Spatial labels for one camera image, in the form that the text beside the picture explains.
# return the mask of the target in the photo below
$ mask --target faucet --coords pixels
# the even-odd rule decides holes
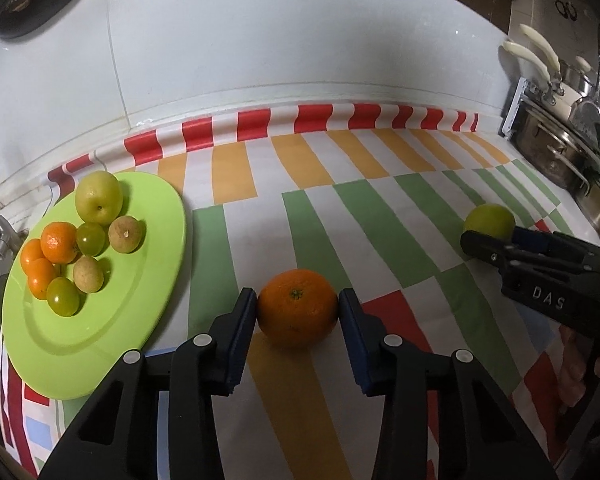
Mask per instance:
[[[13,257],[18,253],[22,246],[22,240],[17,232],[11,227],[9,221],[0,215],[0,260],[11,250]]]

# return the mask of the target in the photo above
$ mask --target green plate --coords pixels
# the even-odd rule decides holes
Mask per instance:
[[[105,285],[83,295],[74,316],[58,316],[46,301],[33,297],[20,255],[7,280],[2,331],[9,358],[25,383],[52,399],[91,393],[126,350],[142,347],[169,301],[180,270],[186,222],[178,193],[152,174],[116,176],[125,196],[121,214],[144,222],[144,241],[131,254],[107,246],[97,257],[105,270]],[[39,237],[53,221],[82,223],[73,193],[53,206],[29,237]],[[71,267],[66,266],[64,276],[71,278]]]

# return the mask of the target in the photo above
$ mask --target brown fruit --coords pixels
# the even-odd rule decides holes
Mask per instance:
[[[104,283],[104,273],[93,256],[83,256],[74,265],[74,283],[86,293],[98,292]]]
[[[142,240],[142,224],[132,216],[116,218],[109,226],[109,244],[119,253],[136,250]]]

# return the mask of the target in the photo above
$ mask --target green apple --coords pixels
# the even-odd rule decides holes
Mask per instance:
[[[122,188],[108,171],[85,176],[75,190],[75,210],[85,222],[108,225],[122,209]]]

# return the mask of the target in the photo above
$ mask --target mandarin orange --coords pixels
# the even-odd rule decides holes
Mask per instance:
[[[275,276],[258,297],[258,324],[273,346],[307,348],[329,335],[338,298],[317,272],[293,269]]]
[[[53,264],[68,264],[78,254],[75,225],[69,222],[51,222],[40,235],[40,246],[45,258]]]
[[[22,246],[20,250],[20,266],[25,274],[29,274],[29,266],[36,260],[44,258],[42,247],[40,246],[40,238],[32,238]]]
[[[39,300],[46,300],[46,288],[58,276],[54,265],[46,258],[39,258],[29,266],[27,285],[31,293]]]

